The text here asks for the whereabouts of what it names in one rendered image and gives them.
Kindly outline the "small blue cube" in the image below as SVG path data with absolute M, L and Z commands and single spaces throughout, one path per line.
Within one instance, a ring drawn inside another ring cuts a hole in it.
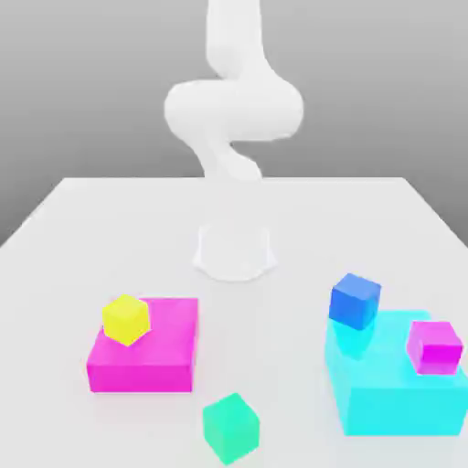
M 329 318 L 356 330 L 364 330 L 374 320 L 381 285 L 347 273 L 331 291 Z

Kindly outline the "small yellow cube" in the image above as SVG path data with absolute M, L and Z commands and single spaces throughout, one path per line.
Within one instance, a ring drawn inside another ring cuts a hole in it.
M 128 294 L 122 294 L 102 309 L 103 333 L 110 339 L 131 346 L 150 331 L 149 306 Z

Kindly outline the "small green cube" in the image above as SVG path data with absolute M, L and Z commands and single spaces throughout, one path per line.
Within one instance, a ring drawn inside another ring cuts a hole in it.
M 239 393 L 207 405 L 202 420 L 205 441 L 224 465 L 260 445 L 260 419 Z

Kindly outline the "small purple cube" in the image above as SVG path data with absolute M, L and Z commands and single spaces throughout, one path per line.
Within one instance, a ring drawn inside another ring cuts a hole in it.
M 455 375 L 463 342 L 447 321 L 413 321 L 406 345 L 409 360 L 419 375 Z

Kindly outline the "large magenta box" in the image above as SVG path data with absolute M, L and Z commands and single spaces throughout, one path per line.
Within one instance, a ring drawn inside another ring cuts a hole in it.
M 97 334 L 87 360 L 98 393 L 189 393 L 193 389 L 198 299 L 150 298 L 151 330 L 130 346 Z

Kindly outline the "large cyan box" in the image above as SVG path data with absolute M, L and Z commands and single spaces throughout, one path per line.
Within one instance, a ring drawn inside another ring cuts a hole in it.
M 324 359 L 350 436 L 453 436 L 468 410 L 468 376 L 419 375 L 406 345 L 422 310 L 380 311 L 364 330 L 327 321 Z

